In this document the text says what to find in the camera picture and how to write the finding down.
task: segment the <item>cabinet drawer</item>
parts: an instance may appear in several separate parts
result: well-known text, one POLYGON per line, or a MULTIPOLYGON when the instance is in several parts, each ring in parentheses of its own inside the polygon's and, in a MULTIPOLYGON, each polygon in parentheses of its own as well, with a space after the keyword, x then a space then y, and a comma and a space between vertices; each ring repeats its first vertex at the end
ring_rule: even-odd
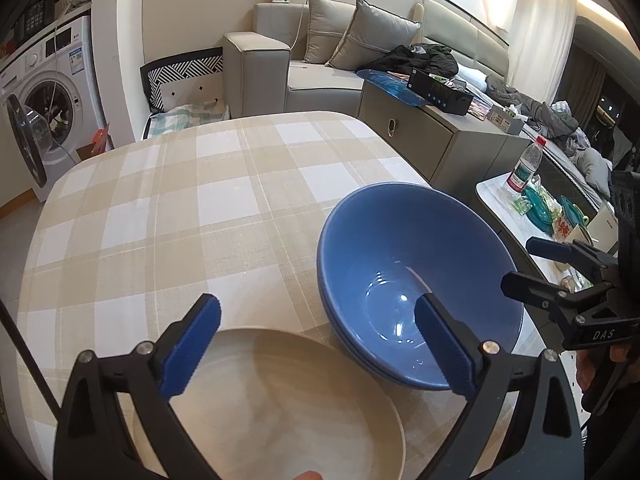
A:
POLYGON ((420 108, 365 83, 358 118, 386 140, 427 181, 433 176, 452 133, 420 108))

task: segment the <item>tissue box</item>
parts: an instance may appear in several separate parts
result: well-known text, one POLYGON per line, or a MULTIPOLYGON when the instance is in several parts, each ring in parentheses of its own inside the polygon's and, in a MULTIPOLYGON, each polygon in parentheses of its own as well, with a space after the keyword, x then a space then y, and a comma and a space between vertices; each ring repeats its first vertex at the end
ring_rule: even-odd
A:
POLYGON ((509 135, 519 135, 524 126, 520 119, 511 117, 504 111, 504 108, 495 105, 491 108, 486 118, 509 135))

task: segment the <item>floor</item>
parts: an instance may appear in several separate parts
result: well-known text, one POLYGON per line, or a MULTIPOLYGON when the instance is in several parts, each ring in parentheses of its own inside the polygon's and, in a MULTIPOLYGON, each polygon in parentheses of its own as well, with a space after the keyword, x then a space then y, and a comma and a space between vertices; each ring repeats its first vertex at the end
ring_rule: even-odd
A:
POLYGON ((0 218, 0 299, 12 316, 18 310, 22 272, 43 205, 32 200, 0 218))
MULTIPOLYGON (((14 320, 18 312, 22 272, 42 207, 43 204, 32 200, 0 218, 0 299, 14 320)), ((0 326, 0 380, 9 424, 20 442, 29 442, 29 428, 24 412, 20 410, 22 403, 18 389, 16 358, 14 345, 0 326)), ((34 463, 38 463, 33 449, 25 449, 25 452, 34 463)))

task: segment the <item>stacked bowls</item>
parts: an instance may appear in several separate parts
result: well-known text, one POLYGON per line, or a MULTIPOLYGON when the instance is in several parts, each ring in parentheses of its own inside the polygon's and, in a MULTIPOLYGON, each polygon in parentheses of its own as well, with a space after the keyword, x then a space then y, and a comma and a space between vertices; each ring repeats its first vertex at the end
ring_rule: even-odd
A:
POLYGON ((318 244, 322 304, 352 357, 376 375, 423 390, 449 385, 415 325, 416 300, 429 287, 479 340, 512 351, 523 305, 500 290, 512 270, 500 238, 471 209, 403 182, 345 197, 318 244))

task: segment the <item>beige throw pillow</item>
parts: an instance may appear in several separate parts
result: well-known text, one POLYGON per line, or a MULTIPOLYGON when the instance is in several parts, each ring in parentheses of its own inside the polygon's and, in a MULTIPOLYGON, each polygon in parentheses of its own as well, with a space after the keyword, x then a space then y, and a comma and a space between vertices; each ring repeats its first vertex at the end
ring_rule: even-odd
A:
POLYGON ((356 70, 398 45, 409 46, 419 28, 420 23, 357 0, 351 23, 328 64, 339 70, 356 70))
POLYGON ((349 27, 356 6, 333 0, 309 0, 305 61, 326 63, 349 27))

